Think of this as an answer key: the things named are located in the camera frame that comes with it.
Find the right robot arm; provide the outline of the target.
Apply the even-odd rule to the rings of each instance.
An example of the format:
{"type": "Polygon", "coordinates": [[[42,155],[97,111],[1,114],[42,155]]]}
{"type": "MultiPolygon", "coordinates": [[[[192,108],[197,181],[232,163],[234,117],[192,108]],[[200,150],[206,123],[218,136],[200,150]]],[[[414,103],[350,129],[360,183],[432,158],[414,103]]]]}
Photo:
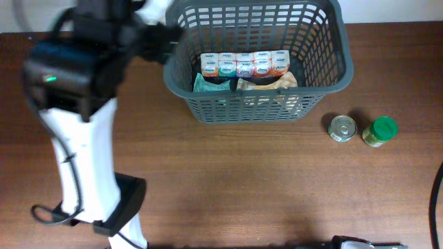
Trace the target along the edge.
{"type": "Polygon", "coordinates": [[[335,235],[330,242],[306,243],[295,249],[409,249],[400,243],[372,243],[365,239],[335,235]]]}

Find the grey plastic basket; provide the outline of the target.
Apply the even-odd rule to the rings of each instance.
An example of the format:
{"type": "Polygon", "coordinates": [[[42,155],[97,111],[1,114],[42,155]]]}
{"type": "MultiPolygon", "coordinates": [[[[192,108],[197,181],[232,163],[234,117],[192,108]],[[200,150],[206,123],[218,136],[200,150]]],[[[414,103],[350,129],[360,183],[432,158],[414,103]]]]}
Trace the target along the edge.
{"type": "Polygon", "coordinates": [[[303,117],[354,75],[341,7],[335,0],[175,1],[167,25],[185,32],[165,65],[163,78],[205,123],[278,122],[303,117]],[[203,53],[287,50],[297,86],[243,91],[235,80],[227,91],[196,93],[203,53]]]}

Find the white tissue pack strip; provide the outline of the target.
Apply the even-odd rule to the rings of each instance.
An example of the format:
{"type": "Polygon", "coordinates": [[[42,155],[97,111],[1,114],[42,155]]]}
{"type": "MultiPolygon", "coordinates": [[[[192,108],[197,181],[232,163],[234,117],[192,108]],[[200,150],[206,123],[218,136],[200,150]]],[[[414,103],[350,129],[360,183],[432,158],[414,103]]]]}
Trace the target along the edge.
{"type": "Polygon", "coordinates": [[[279,77],[289,71],[287,50],[262,50],[252,53],[202,53],[201,74],[204,77],[279,77]]]}

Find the teal snack wrapper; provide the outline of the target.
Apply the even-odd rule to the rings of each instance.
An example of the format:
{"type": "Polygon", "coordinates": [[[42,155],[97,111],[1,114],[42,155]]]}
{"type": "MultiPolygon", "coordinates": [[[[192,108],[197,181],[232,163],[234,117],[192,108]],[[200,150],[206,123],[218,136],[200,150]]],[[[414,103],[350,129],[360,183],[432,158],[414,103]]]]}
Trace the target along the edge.
{"type": "MultiPolygon", "coordinates": [[[[193,93],[213,92],[213,91],[227,91],[230,90],[230,80],[226,80],[222,83],[211,83],[204,79],[201,73],[197,73],[195,83],[193,86],[193,93]]],[[[201,103],[207,104],[210,100],[200,100],[201,103]]],[[[214,100],[215,104],[226,105],[226,100],[214,100]]]]}

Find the tan paper bag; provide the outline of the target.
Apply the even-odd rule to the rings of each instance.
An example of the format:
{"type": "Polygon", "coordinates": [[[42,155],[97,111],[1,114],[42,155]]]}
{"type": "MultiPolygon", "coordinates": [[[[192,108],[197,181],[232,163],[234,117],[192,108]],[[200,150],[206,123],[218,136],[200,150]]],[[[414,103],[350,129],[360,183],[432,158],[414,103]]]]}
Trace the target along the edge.
{"type": "MultiPolygon", "coordinates": [[[[278,90],[298,87],[298,82],[291,72],[286,72],[278,80],[267,85],[258,85],[243,79],[239,79],[237,82],[237,90],[253,91],[253,90],[278,90]]],[[[287,100],[283,97],[275,98],[274,101],[280,104],[287,110],[293,110],[298,105],[299,97],[288,97],[287,100]]]]}

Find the tin can green label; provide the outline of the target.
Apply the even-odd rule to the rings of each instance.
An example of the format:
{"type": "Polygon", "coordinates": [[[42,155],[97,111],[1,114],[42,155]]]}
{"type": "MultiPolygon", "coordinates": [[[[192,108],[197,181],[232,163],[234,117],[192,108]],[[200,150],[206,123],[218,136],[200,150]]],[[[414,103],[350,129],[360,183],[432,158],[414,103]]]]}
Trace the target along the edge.
{"type": "Polygon", "coordinates": [[[347,142],[354,137],[356,133],[357,125],[349,116],[336,116],[328,126],[329,136],[337,142],[347,142]]]}

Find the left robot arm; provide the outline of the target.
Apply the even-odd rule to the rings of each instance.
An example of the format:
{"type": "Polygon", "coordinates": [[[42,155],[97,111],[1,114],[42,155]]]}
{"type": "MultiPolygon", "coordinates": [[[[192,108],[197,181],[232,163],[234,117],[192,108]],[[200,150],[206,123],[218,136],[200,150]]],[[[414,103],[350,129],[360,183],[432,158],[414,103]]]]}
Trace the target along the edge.
{"type": "Polygon", "coordinates": [[[51,137],[62,183],[54,208],[36,204],[44,225],[88,223],[112,248],[147,248],[139,211],[147,183],[114,170],[118,87],[135,57],[166,63],[183,29],[162,20],[169,1],[79,1],[24,60],[30,109],[51,137]]]}

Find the green lid glass jar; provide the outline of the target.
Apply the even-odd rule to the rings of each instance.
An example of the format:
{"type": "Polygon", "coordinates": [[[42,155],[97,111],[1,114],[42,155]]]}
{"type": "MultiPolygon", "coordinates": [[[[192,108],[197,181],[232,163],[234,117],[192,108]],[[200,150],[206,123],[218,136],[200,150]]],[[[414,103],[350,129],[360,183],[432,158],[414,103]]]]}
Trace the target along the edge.
{"type": "Polygon", "coordinates": [[[399,131],[397,123],[388,116],[381,116],[363,130],[362,139],[371,147],[380,147],[392,140],[399,131]]]}

